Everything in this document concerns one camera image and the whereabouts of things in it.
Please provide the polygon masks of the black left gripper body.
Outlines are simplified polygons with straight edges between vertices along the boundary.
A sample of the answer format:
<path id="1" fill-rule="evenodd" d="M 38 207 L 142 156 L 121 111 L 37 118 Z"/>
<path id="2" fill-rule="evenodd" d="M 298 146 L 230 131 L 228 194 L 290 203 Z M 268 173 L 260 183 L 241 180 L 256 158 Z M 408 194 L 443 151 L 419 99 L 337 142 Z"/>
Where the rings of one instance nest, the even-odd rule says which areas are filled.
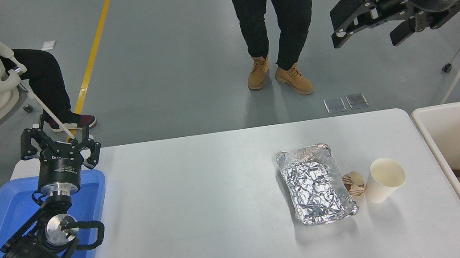
<path id="1" fill-rule="evenodd" d="M 39 160 L 39 188 L 57 183 L 81 183 L 82 156 L 75 145 L 62 143 L 44 148 Z"/>

